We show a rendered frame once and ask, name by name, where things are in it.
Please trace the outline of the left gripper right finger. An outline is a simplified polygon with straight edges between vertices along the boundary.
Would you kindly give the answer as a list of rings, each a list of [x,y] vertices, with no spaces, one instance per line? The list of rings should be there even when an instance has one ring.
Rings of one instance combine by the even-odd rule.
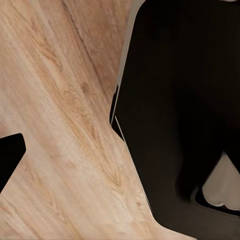
[[[224,151],[240,173],[240,135],[229,133],[227,135]]]

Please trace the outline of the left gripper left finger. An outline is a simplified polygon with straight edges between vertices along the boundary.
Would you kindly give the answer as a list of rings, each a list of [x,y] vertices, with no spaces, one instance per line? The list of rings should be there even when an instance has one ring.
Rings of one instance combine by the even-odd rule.
[[[22,133],[0,138],[0,193],[26,153]]]

